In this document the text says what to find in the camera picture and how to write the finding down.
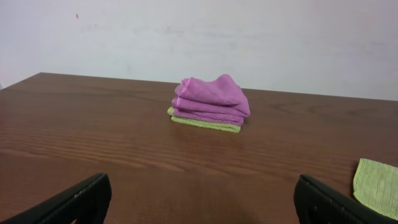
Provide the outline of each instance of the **green microfiber cloth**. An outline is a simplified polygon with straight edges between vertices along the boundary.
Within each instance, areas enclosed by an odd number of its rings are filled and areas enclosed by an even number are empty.
[[[222,131],[231,131],[234,133],[238,133],[241,130],[241,127],[237,126],[237,125],[183,118],[180,116],[174,116],[173,112],[174,112],[174,108],[171,106],[167,110],[167,113],[169,115],[171,115],[172,121],[174,121],[174,122],[178,122],[178,123],[182,123],[182,124],[190,124],[190,125],[194,125],[194,126],[198,126],[198,127],[202,127],[202,128],[212,128],[212,129],[217,129],[217,130],[222,130]]]
[[[363,205],[398,220],[398,168],[360,159],[354,177],[354,196]]]

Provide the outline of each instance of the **wood grain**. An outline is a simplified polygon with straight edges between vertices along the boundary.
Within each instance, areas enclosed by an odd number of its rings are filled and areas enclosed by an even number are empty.
[[[0,220],[106,172],[106,223],[298,223],[300,174],[350,195],[359,158],[398,166],[398,102],[244,90],[234,134],[173,123],[176,85],[40,73],[1,90]]]

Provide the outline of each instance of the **stack of towels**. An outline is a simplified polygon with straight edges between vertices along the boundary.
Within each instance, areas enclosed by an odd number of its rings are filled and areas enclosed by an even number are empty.
[[[178,123],[238,133],[250,115],[248,99],[229,75],[212,82],[186,78],[175,94],[167,112]]]

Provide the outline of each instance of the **microfiber cloth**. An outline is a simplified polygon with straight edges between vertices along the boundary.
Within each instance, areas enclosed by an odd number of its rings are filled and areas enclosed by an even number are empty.
[[[242,126],[243,117],[234,114],[207,113],[200,111],[185,111],[174,108],[174,115],[183,118],[197,119],[201,121],[209,121],[224,124],[233,124]]]
[[[227,106],[242,112],[246,116],[250,115],[248,99],[243,94],[242,89],[227,74],[212,82],[205,82],[197,78],[186,78],[176,87],[175,94],[177,94],[175,102],[177,108],[181,105],[180,98],[182,98],[209,105]]]
[[[360,159],[354,177],[354,196],[368,208],[398,220],[398,168]]]
[[[236,109],[236,105],[223,106],[223,105],[211,105],[208,103],[200,103],[192,100],[187,100],[176,96],[172,100],[172,106],[176,109],[187,110],[187,111],[200,111],[208,113],[220,113],[220,114],[233,114],[242,117],[248,117],[250,114],[244,113]]]
[[[170,107],[167,110],[167,113],[172,116],[172,121],[182,123],[182,124],[190,124],[202,128],[211,128],[211,129],[217,129],[221,131],[230,131],[233,133],[238,133],[241,130],[240,126],[236,126],[233,124],[223,124],[223,123],[213,123],[213,122],[207,122],[207,121],[199,121],[195,119],[188,119],[188,118],[183,118],[179,116],[174,115],[174,108]]]

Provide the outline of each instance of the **pink microfiber cloth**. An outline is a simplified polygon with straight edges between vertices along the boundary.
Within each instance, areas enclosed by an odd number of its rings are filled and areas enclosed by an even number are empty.
[[[216,123],[224,123],[224,124],[233,124],[237,126],[243,125],[243,117],[239,115],[233,114],[220,114],[220,113],[207,113],[200,111],[185,111],[174,108],[173,114],[175,116],[197,119],[201,121],[209,121]]]
[[[175,93],[177,97],[172,104],[176,109],[218,113],[217,118],[220,118],[219,114],[241,117],[250,115],[248,99],[243,94],[242,89],[227,74],[212,82],[205,82],[197,78],[186,78],[176,87]]]

